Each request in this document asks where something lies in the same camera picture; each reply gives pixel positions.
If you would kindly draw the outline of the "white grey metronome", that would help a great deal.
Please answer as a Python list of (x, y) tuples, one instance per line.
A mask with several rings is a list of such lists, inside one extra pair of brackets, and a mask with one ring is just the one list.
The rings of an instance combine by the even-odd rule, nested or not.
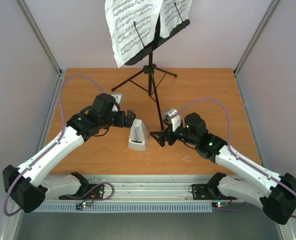
[(144, 122), (135, 119), (130, 129), (128, 148), (138, 152), (144, 152), (147, 148), (148, 132)]

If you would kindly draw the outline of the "black tripod music stand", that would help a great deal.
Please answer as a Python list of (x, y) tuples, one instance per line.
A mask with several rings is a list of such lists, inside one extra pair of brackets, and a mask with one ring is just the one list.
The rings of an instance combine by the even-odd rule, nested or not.
[(140, 74), (146, 74), (148, 75), (148, 88), (146, 89), (146, 92), (149, 96), (154, 96), (154, 101), (156, 102), (157, 108), (160, 107), (158, 94), (157, 94), (157, 84), (155, 82), (154, 78), (154, 71), (158, 70), (161, 71), (161, 68), (157, 67), (153, 63), (153, 52), (160, 47), (162, 44), (164, 44), (166, 41), (168, 41), (170, 38), (172, 38), (174, 35), (176, 35), (178, 32), (186, 28), (190, 23), (189, 19), (183, 21), (183, 23), (177, 25), (170, 33), (170, 36), (167, 38), (160, 37), (160, 15), (157, 20), (156, 24), (156, 30), (155, 30), (155, 37), (153, 41), (148, 44), (143, 50), (141, 50), (137, 55), (135, 55), (132, 59), (130, 59), (125, 65), (131, 66), (135, 65), (138, 62), (142, 61), (145, 57), (148, 57), (148, 64), (143, 66), (142, 70), (138, 73), (134, 74), (124, 82), (120, 83), (119, 85), (112, 88), (113, 91), (117, 90), (121, 86), (123, 86), (127, 82), (132, 82), (134, 78), (139, 76)]

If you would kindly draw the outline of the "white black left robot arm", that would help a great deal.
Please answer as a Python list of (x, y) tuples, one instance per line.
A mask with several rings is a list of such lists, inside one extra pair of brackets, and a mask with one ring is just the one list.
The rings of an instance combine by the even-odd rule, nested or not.
[(70, 152), (91, 137), (98, 137), (100, 130), (132, 127), (136, 114), (131, 110), (120, 109), (122, 98), (120, 93), (99, 94), (92, 105), (64, 121), (61, 132), (33, 157), (17, 167), (5, 167), (2, 171), (6, 192), (3, 213), (8, 217), (12, 216), (7, 211), (9, 199), (18, 205), (20, 211), (34, 211), (44, 202), (49, 192), (42, 181)]

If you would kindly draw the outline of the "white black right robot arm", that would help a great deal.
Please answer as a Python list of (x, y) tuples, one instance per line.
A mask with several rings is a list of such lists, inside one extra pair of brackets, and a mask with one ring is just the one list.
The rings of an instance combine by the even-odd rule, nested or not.
[(197, 113), (191, 113), (183, 120), (166, 117), (164, 122), (165, 130), (150, 132), (161, 147), (181, 141), (202, 158), (228, 168), (244, 179), (237, 181), (217, 173), (208, 182), (210, 196), (220, 198), (224, 195), (253, 204), (281, 225), (294, 216), (296, 178), (293, 175), (271, 171), (237, 152), (225, 140), (209, 133), (205, 121)]

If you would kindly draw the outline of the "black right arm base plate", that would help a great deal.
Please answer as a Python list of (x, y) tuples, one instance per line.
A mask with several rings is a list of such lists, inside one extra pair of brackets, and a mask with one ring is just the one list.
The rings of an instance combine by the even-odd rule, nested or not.
[(188, 192), (192, 194), (193, 200), (230, 201), (237, 199), (223, 195), (217, 187), (208, 186), (208, 184), (192, 184), (188, 187)]

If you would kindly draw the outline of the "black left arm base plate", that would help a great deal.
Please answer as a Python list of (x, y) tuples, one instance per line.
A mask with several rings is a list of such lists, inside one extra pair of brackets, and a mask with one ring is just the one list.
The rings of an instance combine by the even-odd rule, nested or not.
[(96, 184), (82, 184), (75, 194), (61, 195), (60, 200), (90, 200), (90, 199), (103, 199), (104, 184), (94, 188)]

